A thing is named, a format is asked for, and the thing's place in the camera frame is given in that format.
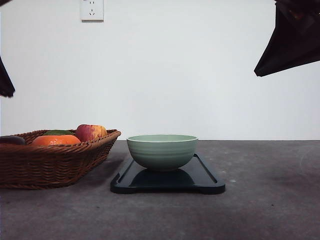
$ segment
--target bowl rim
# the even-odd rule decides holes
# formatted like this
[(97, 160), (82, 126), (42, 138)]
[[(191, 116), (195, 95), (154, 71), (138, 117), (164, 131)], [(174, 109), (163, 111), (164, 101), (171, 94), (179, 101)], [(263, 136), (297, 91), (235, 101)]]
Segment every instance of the bowl rim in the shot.
[[(133, 140), (133, 139), (130, 139), (130, 138), (144, 137), (144, 136), (184, 136), (184, 137), (190, 137), (192, 139), (177, 140), (177, 141), (145, 141), (145, 140)], [(191, 136), (191, 135), (182, 135), (182, 134), (145, 134), (145, 135), (130, 136), (126, 140), (127, 141), (132, 141), (132, 142), (139, 142), (139, 143), (183, 143), (183, 142), (196, 141), (196, 140), (198, 140), (198, 137)]]

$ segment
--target green fruit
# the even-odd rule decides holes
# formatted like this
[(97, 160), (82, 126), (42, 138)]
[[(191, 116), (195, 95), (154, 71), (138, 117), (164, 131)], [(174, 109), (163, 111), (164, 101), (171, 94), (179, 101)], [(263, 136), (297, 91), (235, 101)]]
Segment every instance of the green fruit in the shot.
[(49, 130), (49, 131), (45, 132), (43, 135), (44, 136), (47, 136), (47, 135), (49, 135), (49, 136), (74, 135), (74, 133), (71, 132), (71, 131), (68, 131), (68, 130), (57, 130), (57, 129), (55, 129), (55, 130)]

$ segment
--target apple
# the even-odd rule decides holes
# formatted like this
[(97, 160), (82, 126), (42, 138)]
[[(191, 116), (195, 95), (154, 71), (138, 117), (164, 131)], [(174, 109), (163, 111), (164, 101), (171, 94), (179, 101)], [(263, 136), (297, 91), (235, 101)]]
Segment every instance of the apple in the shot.
[(81, 142), (95, 140), (107, 136), (107, 130), (104, 126), (81, 124), (75, 130), (75, 136)]

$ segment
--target ceramic bowl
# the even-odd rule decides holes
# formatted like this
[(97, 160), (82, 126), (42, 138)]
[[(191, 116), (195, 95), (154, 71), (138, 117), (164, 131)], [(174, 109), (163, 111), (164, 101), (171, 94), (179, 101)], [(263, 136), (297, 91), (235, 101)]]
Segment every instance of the ceramic bowl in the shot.
[(133, 159), (153, 171), (172, 171), (194, 156), (198, 138), (187, 135), (140, 135), (127, 138)]

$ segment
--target tabletop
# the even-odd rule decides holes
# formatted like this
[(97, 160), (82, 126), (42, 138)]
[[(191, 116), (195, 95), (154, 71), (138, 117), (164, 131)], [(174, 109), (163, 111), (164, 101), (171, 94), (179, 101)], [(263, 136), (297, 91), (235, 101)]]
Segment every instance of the tabletop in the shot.
[(320, 141), (200, 140), (197, 152), (224, 193), (111, 192), (130, 158), (119, 140), (72, 186), (0, 189), (0, 239), (320, 239)]

